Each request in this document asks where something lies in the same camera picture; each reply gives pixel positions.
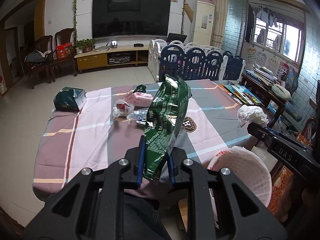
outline door frame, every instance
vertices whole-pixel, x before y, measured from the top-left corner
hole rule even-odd
[[[11,27],[8,29],[4,29],[5,31],[11,31],[13,30],[13,34],[14,34],[14,48],[16,51],[16,58],[19,64],[19,72],[21,73],[21,77],[23,77],[25,75],[23,67],[22,67],[22,62],[21,62],[21,57],[20,57],[20,49],[19,49],[19,40],[18,40],[18,27]]]
[[[17,12],[18,10],[20,10],[21,8],[23,8],[25,5],[27,5],[32,1],[33,0],[22,1],[0,20],[0,64],[1,64],[0,67],[2,68],[4,82],[8,90],[12,88],[13,81],[11,79],[10,68],[9,68],[8,59],[7,59],[4,23],[15,12]],[[34,17],[35,40],[44,36],[44,8],[45,8],[45,0],[36,0],[35,17]]]

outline television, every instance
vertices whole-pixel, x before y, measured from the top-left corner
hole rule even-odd
[[[92,37],[167,36],[171,0],[93,0]]]

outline tv stand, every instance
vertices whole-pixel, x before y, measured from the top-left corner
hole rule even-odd
[[[99,67],[112,67],[112,66],[121,66],[121,65],[133,65],[138,66],[142,64],[148,64],[148,51],[149,47],[134,47],[132,46],[118,46],[113,49],[103,51],[91,51],[87,53],[81,53],[75,55],[75,59],[78,65],[78,70],[80,73],[83,70],[99,68]],[[111,58],[117,57],[116,62],[119,62],[119,58],[122,56],[128,57],[130,55],[130,61],[125,63],[112,63]]]

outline pink package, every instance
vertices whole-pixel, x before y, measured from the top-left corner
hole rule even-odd
[[[135,106],[149,107],[151,105],[153,97],[152,95],[147,93],[128,92],[123,99]]]

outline tissue paper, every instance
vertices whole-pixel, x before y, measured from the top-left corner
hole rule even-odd
[[[254,122],[261,126],[268,123],[268,116],[263,112],[259,106],[241,106],[238,110],[238,121],[240,127],[243,127],[246,122]]]

